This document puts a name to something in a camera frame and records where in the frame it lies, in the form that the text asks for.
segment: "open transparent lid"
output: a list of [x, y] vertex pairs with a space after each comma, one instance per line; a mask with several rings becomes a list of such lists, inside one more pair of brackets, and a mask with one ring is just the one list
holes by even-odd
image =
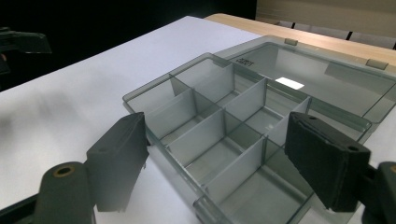
[[396, 68], [265, 36], [217, 53], [265, 77], [379, 123], [396, 102]]

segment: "wooden surface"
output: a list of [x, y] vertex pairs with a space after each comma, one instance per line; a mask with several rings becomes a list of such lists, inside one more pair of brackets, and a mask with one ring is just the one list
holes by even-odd
[[363, 59], [375, 59], [396, 66], [396, 50], [392, 49], [383, 49], [325, 35], [311, 34], [304, 31], [292, 30], [286, 27], [276, 26], [260, 21], [251, 21], [225, 14], [214, 14], [206, 17], [206, 19], [258, 35], [277, 35], [284, 38], [297, 39], [302, 43], [314, 45], [323, 49], [330, 49], [361, 57]]
[[259, 18], [396, 37], [395, 0], [258, 0]]

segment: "black background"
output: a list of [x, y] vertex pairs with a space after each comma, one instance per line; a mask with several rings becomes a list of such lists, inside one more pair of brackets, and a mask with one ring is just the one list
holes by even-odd
[[1, 91], [76, 63], [184, 16], [226, 13], [254, 19], [256, 1], [18, 1], [0, 0], [0, 27], [45, 34], [52, 54], [5, 52], [11, 73]]

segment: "plastic organizer box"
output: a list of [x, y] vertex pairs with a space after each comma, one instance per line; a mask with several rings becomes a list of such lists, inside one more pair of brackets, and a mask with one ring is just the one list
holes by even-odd
[[353, 215], [326, 210], [284, 154], [289, 112], [363, 142], [393, 108], [395, 82], [388, 71], [299, 45], [263, 37], [221, 57], [207, 53], [124, 96], [146, 115], [151, 156], [204, 223], [347, 223]]

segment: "white table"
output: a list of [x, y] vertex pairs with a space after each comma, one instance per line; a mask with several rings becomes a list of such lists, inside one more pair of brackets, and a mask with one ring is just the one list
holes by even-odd
[[[38, 192], [41, 176], [86, 151], [128, 114], [121, 97], [205, 53], [259, 37], [186, 17], [82, 62], [0, 93], [0, 209]], [[374, 161], [396, 161], [396, 111], [366, 142]], [[125, 214], [98, 223], [199, 223], [148, 157]]]

